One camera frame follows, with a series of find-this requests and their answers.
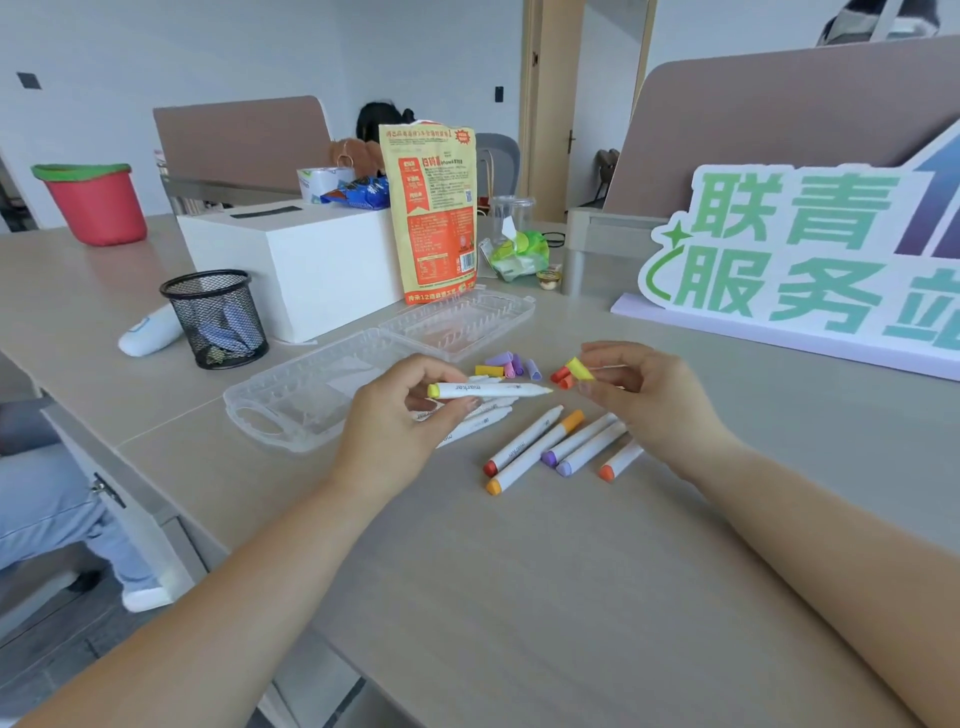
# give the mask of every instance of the green bucket rim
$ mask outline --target green bucket rim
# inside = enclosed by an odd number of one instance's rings
[[[98,177],[130,172],[129,164],[35,164],[34,177],[44,182],[85,182]]]

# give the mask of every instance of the purple marker cap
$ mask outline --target purple marker cap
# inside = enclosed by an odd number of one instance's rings
[[[527,359],[524,364],[527,367],[527,374],[530,375],[530,378],[534,381],[540,381],[543,379],[543,375],[540,373],[540,370],[537,368],[537,364],[533,359]]]
[[[502,367],[507,362],[511,364],[514,362],[514,353],[513,352],[503,352],[499,353],[497,356],[491,356],[487,361],[484,362],[488,367]]]

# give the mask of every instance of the hand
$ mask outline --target hand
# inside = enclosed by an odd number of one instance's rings
[[[694,481],[717,457],[744,447],[678,356],[616,341],[584,344],[582,352],[597,380],[580,382],[580,391],[619,417],[641,447],[681,478]]]
[[[438,381],[467,377],[446,362],[416,354],[357,390],[337,449],[336,478],[384,502],[406,488],[441,440],[480,403],[474,397],[451,400],[427,420],[414,422],[411,410],[437,406],[426,398],[426,386]]]

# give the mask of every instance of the barcode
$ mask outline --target barcode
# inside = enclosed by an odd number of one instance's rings
[[[473,251],[472,253],[464,253],[460,256],[460,272],[466,273],[467,271],[472,271],[477,267],[477,253]]]

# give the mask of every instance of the table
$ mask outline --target table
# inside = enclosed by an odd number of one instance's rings
[[[307,493],[333,447],[262,446],[220,400],[302,347],[274,345],[221,373],[194,366],[185,342],[145,359],[116,349],[119,332],[161,303],[159,283],[189,268],[172,219],[150,224],[149,244],[109,250],[66,231],[4,239],[0,301],[19,313],[0,320],[0,350],[229,551]],[[960,550],[954,384],[613,316],[639,261],[597,258],[580,298],[524,287],[537,299],[534,319],[483,354],[520,351],[549,371],[582,340],[625,338],[683,355],[748,442]],[[598,414],[574,393],[557,400]],[[408,715],[427,728],[917,724],[650,458],[613,485],[594,468],[569,479],[536,468],[488,496],[483,463],[542,409],[523,402],[504,426],[439,450],[360,539],[314,618]]]

